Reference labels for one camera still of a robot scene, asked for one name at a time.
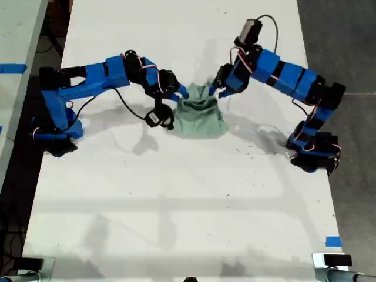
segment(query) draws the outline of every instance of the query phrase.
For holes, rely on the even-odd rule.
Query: white table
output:
[[[278,53],[306,66],[295,0],[78,0],[62,67],[134,49],[203,83],[245,19],[266,13]],[[274,36],[266,19],[261,45]],[[140,113],[153,105],[138,86],[121,92]],[[187,140],[141,124],[114,92],[99,96],[78,151],[43,158],[24,255],[56,257],[54,281],[315,281],[311,253],[341,249],[324,244],[338,235],[326,172],[292,166],[283,148],[304,115],[254,80],[220,107],[229,133]]]
[[[0,0],[0,63],[24,63],[21,74],[0,74],[0,191],[11,157],[31,65],[48,0]]]

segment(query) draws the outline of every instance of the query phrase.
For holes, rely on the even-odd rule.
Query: green towel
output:
[[[174,110],[174,132],[180,137],[218,138],[229,127],[218,108],[217,98],[209,96],[209,84],[192,83],[187,91],[188,99],[181,99]]]

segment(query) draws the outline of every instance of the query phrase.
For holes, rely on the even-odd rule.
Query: concrete floor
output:
[[[330,176],[343,249],[354,270],[376,275],[376,1],[298,0],[310,69],[347,85],[325,130],[340,138]]]

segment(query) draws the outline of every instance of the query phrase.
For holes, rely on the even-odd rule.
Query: blue tape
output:
[[[291,136],[290,136],[290,142],[292,144],[299,146],[299,147],[304,147],[306,144],[308,144],[308,142],[306,142],[306,141],[302,141],[302,140],[299,140],[299,139],[295,140],[295,137],[293,136],[293,134],[291,134]]]
[[[256,70],[251,74],[251,77],[266,83],[271,74],[276,69],[280,57],[269,50],[263,50],[258,57]]]
[[[27,68],[24,63],[0,63],[0,73],[23,74]]]
[[[155,65],[152,61],[148,60],[148,58],[144,58],[144,65]],[[153,85],[158,83],[158,69],[156,68],[147,68],[146,69],[146,81],[147,84]]]
[[[327,247],[342,247],[341,238],[339,236],[327,237],[325,245]]]
[[[301,66],[294,65],[293,63],[285,63],[280,78],[273,87],[283,94],[290,96],[294,92],[295,85],[302,72],[303,68]]]
[[[333,110],[323,109],[323,108],[317,108],[315,119],[320,119],[323,122],[326,122],[330,116],[334,113]]]
[[[227,84],[227,85],[229,85],[232,89],[234,89],[234,90],[238,90],[239,88],[241,88],[241,86],[244,84],[241,80],[239,80],[236,76],[235,76],[235,70],[236,70],[236,68],[237,68],[237,66],[239,65],[239,63],[240,63],[240,60],[238,60],[235,64],[234,64],[234,66],[233,66],[233,68],[232,68],[232,70],[231,70],[231,72],[230,72],[230,74],[229,74],[229,76],[227,77],[227,79],[226,79],[226,81],[225,81],[225,84]]]
[[[312,72],[309,69],[306,69],[305,71],[306,72],[301,78],[295,92],[291,95],[298,101],[304,101],[304,99],[308,96],[312,83],[314,83],[317,79],[317,73]]]
[[[318,132],[318,130],[314,129],[314,128],[303,126],[303,132],[308,134],[308,135],[314,136]]]

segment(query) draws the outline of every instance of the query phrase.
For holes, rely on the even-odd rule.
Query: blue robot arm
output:
[[[186,88],[177,81],[171,71],[158,70],[153,62],[137,56],[132,50],[124,55],[107,58],[103,63],[61,70],[40,68],[39,77],[48,116],[33,119],[30,135],[34,140],[44,142],[46,150],[54,156],[62,156],[66,152],[76,150],[77,147],[70,139],[83,136],[82,124],[78,120],[80,111],[76,114],[66,105],[74,99],[92,97],[83,105],[84,107],[108,89],[116,90],[130,85],[131,82],[140,84],[145,94],[155,100],[155,108],[147,113],[145,118],[140,118],[150,127],[161,125],[172,129],[173,112],[162,103],[162,99],[178,101],[180,98],[176,92],[185,98],[188,97]],[[75,77],[84,80],[73,86],[71,79]]]
[[[251,77],[293,99],[314,105],[307,119],[301,121],[290,135],[286,147],[297,152],[292,164],[308,172],[326,167],[330,174],[338,166],[338,138],[319,130],[338,108],[345,86],[339,83],[326,86],[325,80],[315,72],[281,61],[275,53],[263,50],[256,44],[261,27],[259,20],[247,20],[242,33],[234,41],[239,50],[234,64],[220,68],[210,93],[214,94],[217,88],[224,89],[219,98],[240,93],[247,88]]]

